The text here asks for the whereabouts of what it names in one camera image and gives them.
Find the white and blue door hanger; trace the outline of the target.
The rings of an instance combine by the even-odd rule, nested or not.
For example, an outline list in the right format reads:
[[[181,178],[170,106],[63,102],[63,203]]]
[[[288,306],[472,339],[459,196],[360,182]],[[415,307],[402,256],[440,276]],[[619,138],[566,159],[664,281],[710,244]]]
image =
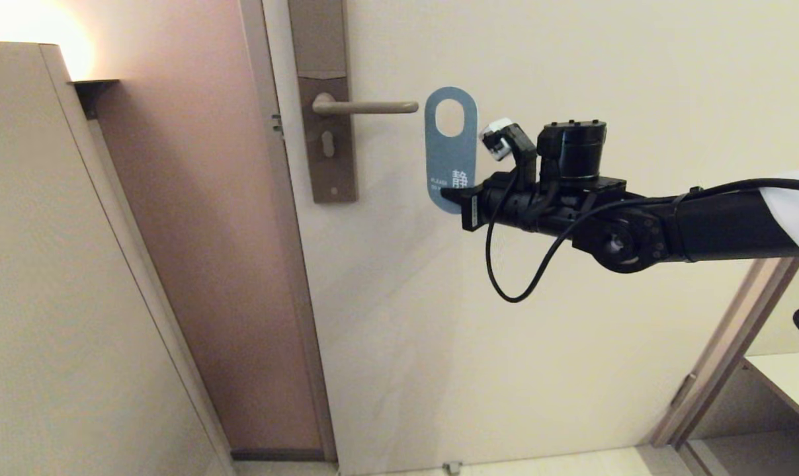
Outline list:
[[[456,102],[464,114],[455,136],[446,135],[437,124],[438,107],[445,100]],[[469,93],[448,85],[430,94],[424,109],[427,190],[432,202],[445,213],[459,215],[460,206],[443,198],[442,188],[469,188],[476,184],[478,132],[478,108]]]

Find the dark baseboard strip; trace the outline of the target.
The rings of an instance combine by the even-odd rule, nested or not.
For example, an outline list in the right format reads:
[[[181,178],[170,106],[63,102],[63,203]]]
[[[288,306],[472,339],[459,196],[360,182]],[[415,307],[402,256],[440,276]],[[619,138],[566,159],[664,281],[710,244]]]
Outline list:
[[[230,451],[234,461],[281,461],[282,463],[337,463],[338,457],[313,449],[236,449]]]

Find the brown door lock plate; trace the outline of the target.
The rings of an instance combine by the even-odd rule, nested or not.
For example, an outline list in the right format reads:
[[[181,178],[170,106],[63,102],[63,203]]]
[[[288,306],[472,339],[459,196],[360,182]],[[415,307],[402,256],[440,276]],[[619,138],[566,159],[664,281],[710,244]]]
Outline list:
[[[359,198],[357,160],[350,116],[319,116],[312,102],[319,93],[349,100],[344,0],[288,0],[296,77],[315,203],[353,203]],[[323,156],[320,135],[330,130],[336,154]]]

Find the dark wall lamp bracket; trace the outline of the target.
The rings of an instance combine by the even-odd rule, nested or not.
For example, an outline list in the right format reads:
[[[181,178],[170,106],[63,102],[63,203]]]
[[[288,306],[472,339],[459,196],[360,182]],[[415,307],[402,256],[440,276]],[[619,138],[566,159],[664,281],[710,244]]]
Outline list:
[[[73,90],[78,97],[79,104],[86,120],[97,120],[97,103],[101,96],[115,85],[118,79],[86,79],[86,81],[71,81]]]

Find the beige closet shelf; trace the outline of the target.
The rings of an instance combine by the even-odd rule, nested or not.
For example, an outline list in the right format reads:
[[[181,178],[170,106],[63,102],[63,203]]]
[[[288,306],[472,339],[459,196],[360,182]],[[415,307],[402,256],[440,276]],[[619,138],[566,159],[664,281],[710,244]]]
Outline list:
[[[799,415],[799,352],[745,356],[743,362]]]

